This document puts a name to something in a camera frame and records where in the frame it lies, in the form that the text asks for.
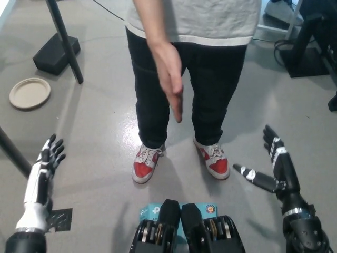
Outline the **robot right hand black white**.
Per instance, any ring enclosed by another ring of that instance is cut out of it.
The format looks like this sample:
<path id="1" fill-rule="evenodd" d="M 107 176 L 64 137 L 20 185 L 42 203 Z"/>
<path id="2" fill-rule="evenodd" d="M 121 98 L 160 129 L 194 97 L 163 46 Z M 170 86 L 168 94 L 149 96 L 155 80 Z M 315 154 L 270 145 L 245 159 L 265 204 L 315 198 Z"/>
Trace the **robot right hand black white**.
<path id="1" fill-rule="evenodd" d="M 284 217 L 313 216 L 314 208 L 300 194 L 299 180 L 284 142 L 269 125 L 263 129 L 263 140 L 271 159 L 274 176 L 268 176 L 237 163 L 233 168 L 249 183 L 276 194 L 277 199 L 282 202 L 281 212 Z"/>

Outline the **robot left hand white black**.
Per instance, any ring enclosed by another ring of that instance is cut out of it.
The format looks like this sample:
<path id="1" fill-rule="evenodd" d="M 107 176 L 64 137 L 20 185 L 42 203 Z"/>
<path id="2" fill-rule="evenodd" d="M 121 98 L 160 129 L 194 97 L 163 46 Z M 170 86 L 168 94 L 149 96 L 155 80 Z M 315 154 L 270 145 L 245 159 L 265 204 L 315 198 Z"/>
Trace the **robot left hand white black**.
<path id="1" fill-rule="evenodd" d="M 25 191 L 24 213 L 16 224 L 16 231 L 47 232 L 47 219 L 53 207 L 53 179 L 65 157 L 63 139 L 52 134 L 32 166 Z"/>

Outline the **person right hand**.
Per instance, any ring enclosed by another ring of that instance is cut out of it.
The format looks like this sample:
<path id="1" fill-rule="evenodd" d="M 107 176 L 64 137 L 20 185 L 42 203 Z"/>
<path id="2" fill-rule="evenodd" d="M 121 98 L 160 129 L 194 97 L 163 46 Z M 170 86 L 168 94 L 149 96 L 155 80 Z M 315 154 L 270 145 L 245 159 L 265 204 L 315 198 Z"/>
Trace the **person right hand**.
<path id="1" fill-rule="evenodd" d="M 183 82 L 182 62 L 177 49 L 169 42 L 150 47 L 158 78 L 177 123 L 182 122 Z"/>

